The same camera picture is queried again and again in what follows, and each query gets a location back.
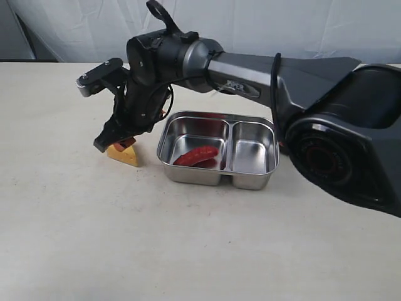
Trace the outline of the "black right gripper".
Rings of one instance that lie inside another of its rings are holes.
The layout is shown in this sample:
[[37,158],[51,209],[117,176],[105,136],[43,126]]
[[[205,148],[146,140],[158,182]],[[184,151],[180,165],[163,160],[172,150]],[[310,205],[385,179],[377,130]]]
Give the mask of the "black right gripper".
[[128,78],[118,89],[112,116],[93,145],[102,153],[111,145],[117,151],[124,151],[136,142],[136,136],[151,132],[164,119],[163,107],[170,96],[168,83],[146,86]]

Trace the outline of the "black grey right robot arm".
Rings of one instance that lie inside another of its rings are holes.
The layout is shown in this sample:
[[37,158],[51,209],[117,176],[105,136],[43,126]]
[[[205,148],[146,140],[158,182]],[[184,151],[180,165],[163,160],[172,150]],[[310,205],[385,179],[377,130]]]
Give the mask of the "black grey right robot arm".
[[271,109],[307,180],[349,204],[400,216],[400,69],[354,58],[227,53],[215,40],[158,30],[131,38],[130,68],[94,145],[152,130],[169,85],[238,95]]

